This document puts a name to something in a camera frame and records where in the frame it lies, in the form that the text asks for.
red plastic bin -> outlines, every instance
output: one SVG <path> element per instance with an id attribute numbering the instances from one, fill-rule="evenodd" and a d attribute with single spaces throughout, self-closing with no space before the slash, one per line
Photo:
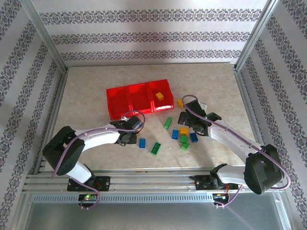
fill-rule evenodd
<path id="1" fill-rule="evenodd" d="M 163 94 L 162 101 L 155 96 L 158 92 Z M 148 114 L 174 108 L 174 98 L 166 79 L 107 89 L 106 97 L 111 120 L 121 119 L 129 110 Z"/>

small yellow block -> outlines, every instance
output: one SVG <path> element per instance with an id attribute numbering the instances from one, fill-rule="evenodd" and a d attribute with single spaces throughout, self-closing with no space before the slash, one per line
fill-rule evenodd
<path id="1" fill-rule="evenodd" d="M 183 107 L 182 100 L 181 100 L 180 98 L 177 100 L 177 105 L 178 105 L 180 108 L 184 108 L 184 107 Z"/>
<path id="2" fill-rule="evenodd" d="M 161 94 L 160 92 L 156 93 L 155 96 L 158 99 L 158 101 L 162 101 L 164 99 L 163 94 Z"/>
<path id="3" fill-rule="evenodd" d="M 189 129 L 188 128 L 180 128 L 179 133 L 180 133 L 180 135 L 187 136 L 188 133 L 189 133 Z"/>

green lego brick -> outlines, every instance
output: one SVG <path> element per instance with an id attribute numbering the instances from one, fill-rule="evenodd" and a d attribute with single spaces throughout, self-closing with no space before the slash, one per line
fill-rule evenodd
<path id="1" fill-rule="evenodd" d="M 160 149 L 160 146 L 161 146 L 161 144 L 158 143 L 158 142 L 156 142 L 156 143 L 154 144 L 154 147 L 153 147 L 151 153 L 152 153 L 153 155 L 156 156 L 156 155 L 158 154 L 158 151 L 159 151 L 159 149 Z"/>
<path id="2" fill-rule="evenodd" d="M 169 117 L 164 124 L 164 128 L 168 129 L 169 125 L 172 123 L 173 118 Z"/>
<path id="3" fill-rule="evenodd" d="M 187 143 L 188 140 L 189 140 L 189 138 L 187 136 L 181 136 L 179 141 L 180 141 L 180 143 Z"/>
<path id="4" fill-rule="evenodd" d="M 187 151 L 188 150 L 188 147 L 189 147 L 189 144 L 188 143 L 183 143 L 181 148 L 184 150 L 184 151 Z"/>

beige tabletop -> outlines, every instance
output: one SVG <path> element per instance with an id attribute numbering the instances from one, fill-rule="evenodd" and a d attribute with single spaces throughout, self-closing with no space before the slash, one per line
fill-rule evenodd
<path id="1" fill-rule="evenodd" d="M 207 113 L 217 113 L 230 126 L 254 140 L 232 66 L 228 63 L 70 68 L 54 134 L 63 126 L 91 129 L 109 123 L 106 89 L 161 79 L 167 79 L 170 84 L 175 108 L 146 115 L 145 127 L 138 134 L 138 140 L 146 139 L 146 148 L 106 144 L 82 153 L 79 161 L 93 170 L 242 165 L 232 151 L 209 137 L 198 136 L 197 143 L 189 140 L 188 151 L 181 149 L 179 140 L 171 138 L 173 129 L 182 127 L 177 124 L 183 111 L 176 105 L 177 98 L 194 94 L 207 104 Z M 173 122 L 165 130 L 164 123 L 170 116 Z M 155 142 L 161 143 L 157 156 L 150 153 Z M 51 170 L 47 164 L 46 171 Z"/>

patterned wallpaper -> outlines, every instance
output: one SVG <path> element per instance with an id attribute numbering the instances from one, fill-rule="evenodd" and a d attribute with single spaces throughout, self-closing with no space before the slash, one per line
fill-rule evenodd
<path id="1" fill-rule="evenodd" d="M 307 229 L 307 6 L 278 3 L 241 70 L 265 144 L 277 146 L 292 185 L 298 229 Z"/>
<path id="2" fill-rule="evenodd" d="M 266 0 L 33 1 L 67 66 L 231 62 Z"/>
<path id="3" fill-rule="evenodd" d="M 10 229 L 62 76 L 18 0 L 0 0 L 0 230 Z"/>

